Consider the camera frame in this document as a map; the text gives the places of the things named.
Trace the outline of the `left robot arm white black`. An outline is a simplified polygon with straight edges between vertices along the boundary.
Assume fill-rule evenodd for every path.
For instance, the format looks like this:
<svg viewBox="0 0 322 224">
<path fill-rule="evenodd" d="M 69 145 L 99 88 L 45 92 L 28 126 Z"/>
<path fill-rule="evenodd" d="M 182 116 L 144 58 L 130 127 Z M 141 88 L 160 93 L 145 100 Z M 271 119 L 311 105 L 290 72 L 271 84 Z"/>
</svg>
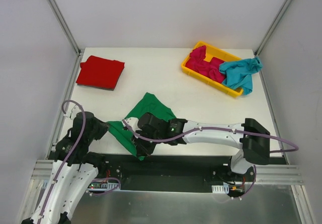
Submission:
<svg viewBox="0 0 322 224">
<path fill-rule="evenodd" d="M 56 145 L 50 178 L 31 217 L 23 223 L 70 223 L 76 206 L 95 178 L 107 176 L 106 157 L 89 151 L 108 124 L 91 112 L 78 113 Z"/>
</svg>

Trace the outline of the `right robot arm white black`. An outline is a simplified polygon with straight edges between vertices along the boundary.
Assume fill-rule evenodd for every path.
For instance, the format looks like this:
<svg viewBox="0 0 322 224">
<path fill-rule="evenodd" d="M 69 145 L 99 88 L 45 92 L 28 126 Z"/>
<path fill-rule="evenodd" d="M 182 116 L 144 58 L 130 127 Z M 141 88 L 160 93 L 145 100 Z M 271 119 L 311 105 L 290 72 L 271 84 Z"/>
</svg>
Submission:
<svg viewBox="0 0 322 224">
<path fill-rule="evenodd" d="M 268 165 L 270 132 L 258 121 L 247 118 L 243 123 L 218 125 L 173 118 L 162 120 L 152 113 L 126 121 L 134 132 L 133 144 L 138 156 L 148 156 L 160 143 L 176 146 L 211 143 L 237 149 L 226 168 L 227 177 L 238 181 L 253 165 Z"/>
</svg>

